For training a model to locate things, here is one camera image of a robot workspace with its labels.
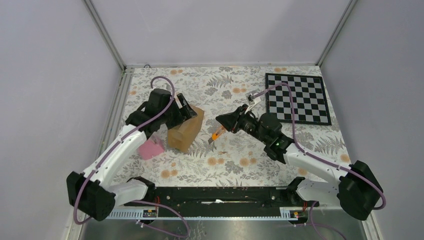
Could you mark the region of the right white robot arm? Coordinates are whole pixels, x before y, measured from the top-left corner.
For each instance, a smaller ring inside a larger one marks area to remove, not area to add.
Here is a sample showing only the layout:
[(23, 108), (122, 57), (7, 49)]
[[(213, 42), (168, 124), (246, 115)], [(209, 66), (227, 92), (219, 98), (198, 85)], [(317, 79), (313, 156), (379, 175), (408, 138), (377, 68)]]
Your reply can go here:
[(304, 179), (289, 189), (286, 198), (291, 205), (299, 206), (304, 201), (335, 205), (361, 221), (378, 209), (379, 200), (385, 206), (383, 189), (366, 163), (360, 160), (353, 164), (335, 162), (312, 153), (282, 133), (282, 124), (275, 114), (264, 113), (257, 118), (247, 108), (244, 104), (215, 119), (228, 132), (244, 131), (263, 143), (263, 150), (270, 159), (304, 169), (323, 179), (322, 182)]

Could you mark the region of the orange black utility knife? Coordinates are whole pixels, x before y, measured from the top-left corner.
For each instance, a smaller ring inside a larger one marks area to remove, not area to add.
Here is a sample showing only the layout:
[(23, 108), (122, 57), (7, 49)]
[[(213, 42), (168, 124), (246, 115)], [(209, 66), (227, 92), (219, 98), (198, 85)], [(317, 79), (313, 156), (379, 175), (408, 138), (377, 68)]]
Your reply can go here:
[(208, 139), (208, 143), (211, 144), (216, 139), (218, 139), (223, 133), (226, 132), (226, 129), (223, 126), (220, 126)]

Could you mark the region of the brown cardboard express box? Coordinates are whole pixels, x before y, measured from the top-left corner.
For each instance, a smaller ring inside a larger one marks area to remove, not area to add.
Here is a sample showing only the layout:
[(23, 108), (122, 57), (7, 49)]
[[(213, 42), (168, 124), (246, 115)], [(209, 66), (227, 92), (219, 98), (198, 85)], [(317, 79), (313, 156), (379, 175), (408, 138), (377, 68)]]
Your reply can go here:
[(167, 143), (170, 148), (188, 153), (190, 146), (201, 131), (205, 111), (191, 105), (197, 116), (167, 131)]

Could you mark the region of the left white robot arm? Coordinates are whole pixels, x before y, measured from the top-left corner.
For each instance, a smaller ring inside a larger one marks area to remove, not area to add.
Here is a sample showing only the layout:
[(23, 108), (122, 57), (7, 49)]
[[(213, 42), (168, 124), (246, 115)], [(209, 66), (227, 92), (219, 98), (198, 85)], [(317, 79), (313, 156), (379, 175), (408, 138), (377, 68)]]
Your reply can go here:
[(125, 161), (162, 125), (177, 127), (197, 117), (184, 95), (173, 96), (155, 88), (147, 101), (132, 112), (110, 146), (83, 172), (71, 172), (66, 178), (69, 203), (97, 221), (106, 219), (115, 207), (139, 201), (148, 206), (155, 200), (154, 183), (133, 177), (113, 185), (113, 179)]

